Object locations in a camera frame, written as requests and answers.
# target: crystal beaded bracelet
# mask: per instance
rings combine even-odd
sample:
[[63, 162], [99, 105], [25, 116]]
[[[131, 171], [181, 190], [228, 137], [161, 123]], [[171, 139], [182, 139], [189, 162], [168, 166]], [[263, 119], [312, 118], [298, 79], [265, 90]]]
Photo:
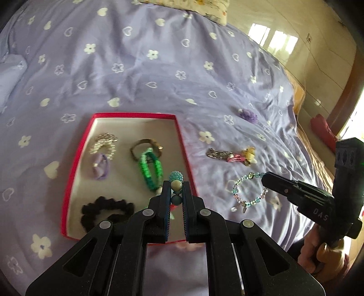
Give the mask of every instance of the crystal beaded bracelet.
[[[238, 196], [238, 185], [240, 185], [241, 182], [245, 180], [252, 180], [253, 178], [262, 178], [265, 173], [253, 173], [250, 172], [247, 175], [244, 175], [240, 179], [238, 179], [235, 184], [233, 185], [233, 190], [231, 191], [234, 198], [237, 200], [238, 204], [240, 204], [243, 207], [243, 213], [245, 213], [246, 208], [249, 208], [251, 206], [255, 206], [258, 202], [260, 202], [263, 198], [265, 198], [266, 193], [268, 192], [268, 188], [264, 188], [262, 193], [254, 200], [246, 201], [243, 200]], [[230, 211], [235, 212], [237, 211], [238, 207], [232, 207]]]

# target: human hand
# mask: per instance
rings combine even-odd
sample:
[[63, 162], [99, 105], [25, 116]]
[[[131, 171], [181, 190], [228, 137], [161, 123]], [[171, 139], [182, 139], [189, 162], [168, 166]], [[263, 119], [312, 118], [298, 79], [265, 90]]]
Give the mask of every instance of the human hand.
[[315, 224], [306, 235], [304, 246], [297, 260], [298, 264], [311, 274], [316, 269], [316, 265], [312, 261], [314, 255], [317, 260], [324, 263], [323, 268], [313, 275], [314, 278], [320, 283], [325, 283], [335, 278], [344, 267], [344, 239], [340, 240], [336, 248], [331, 248], [326, 243], [321, 243], [319, 226]]

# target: bed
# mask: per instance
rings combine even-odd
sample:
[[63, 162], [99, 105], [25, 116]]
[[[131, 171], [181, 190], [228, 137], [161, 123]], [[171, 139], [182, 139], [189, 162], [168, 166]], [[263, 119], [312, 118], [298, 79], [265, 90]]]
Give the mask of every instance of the bed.
[[[311, 228], [274, 192], [245, 214], [230, 210], [235, 180], [250, 171], [325, 186], [297, 135], [292, 83], [236, 28], [136, 0], [31, 0], [1, 32], [0, 60], [0, 268], [21, 295], [75, 243], [60, 234], [61, 206], [96, 112], [175, 114], [207, 208], [253, 220], [285, 250]], [[256, 148], [250, 167], [205, 155], [248, 146]], [[254, 199], [262, 185], [239, 190]], [[204, 248], [150, 247], [144, 294], [207, 295]]]

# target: purple flower hair clip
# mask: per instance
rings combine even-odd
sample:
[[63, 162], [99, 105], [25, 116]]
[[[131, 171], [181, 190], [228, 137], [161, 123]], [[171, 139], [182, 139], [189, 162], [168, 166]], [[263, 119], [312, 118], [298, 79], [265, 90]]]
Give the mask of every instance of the purple flower hair clip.
[[239, 116], [242, 118], [242, 119], [245, 119], [247, 122], [250, 122], [250, 123], [253, 123], [253, 124], [256, 124], [258, 122], [258, 116], [248, 110], [248, 109], [239, 109], [238, 110], [238, 113], [239, 113]]
[[92, 163], [94, 177], [96, 180], [104, 180], [109, 173], [109, 160], [103, 153], [96, 153]]

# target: beaded bracelet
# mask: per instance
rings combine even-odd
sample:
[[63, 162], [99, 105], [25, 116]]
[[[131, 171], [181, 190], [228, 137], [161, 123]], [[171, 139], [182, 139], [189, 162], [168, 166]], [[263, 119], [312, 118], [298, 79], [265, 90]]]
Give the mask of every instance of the beaded bracelet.
[[[255, 206], [258, 202], [260, 202], [263, 198], [265, 198], [266, 193], [268, 192], [268, 188], [264, 188], [262, 193], [254, 200], [251, 200], [247, 202], [246, 200], [243, 200], [238, 196], [238, 185], [245, 180], [252, 180], [253, 178], [262, 178], [265, 173], [253, 173], [250, 172], [247, 175], [244, 175], [240, 179], [238, 179], [235, 184], [233, 185], [233, 190], [231, 191], [234, 195], [234, 198], [237, 200], [238, 204], [240, 204], [243, 207], [243, 213], [245, 213], [246, 208], [249, 208], [251, 206]], [[238, 210], [237, 207], [232, 207], [230, 211], [236, 212]]]
[[[149, 171], [147, 158], [151, 159], [154, 164], [155, 174], [157, 176], [157, 183], [155, 184], [152, 180], [151, 173]], [[142, 171], [143, 177], [150, 191], [156, 192], [160, 190], [163, 182], [163, 169], [159, 159], [154, 155], [153, 148], [145, 150], [139, 159], [139, 166]]]

